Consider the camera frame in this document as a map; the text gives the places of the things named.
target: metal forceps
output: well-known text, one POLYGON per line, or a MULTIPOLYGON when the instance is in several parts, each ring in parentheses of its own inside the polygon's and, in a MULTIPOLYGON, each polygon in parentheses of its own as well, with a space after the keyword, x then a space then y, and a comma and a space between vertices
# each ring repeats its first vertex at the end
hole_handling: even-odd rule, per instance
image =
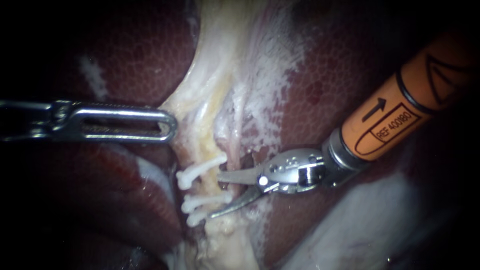
POLYGON ((177 120, 166 111, 71 100, 0 100, 0 141, 168 143, 177 120))
POLYGON ((221 171, 217 174, 219 182, 248 185, 248 188, 209 217, 234 212, 269 193, 296 194, 315 189, 322 185, 324 171, 323 154, 315 148, 285 151, 254 168, 221 171))

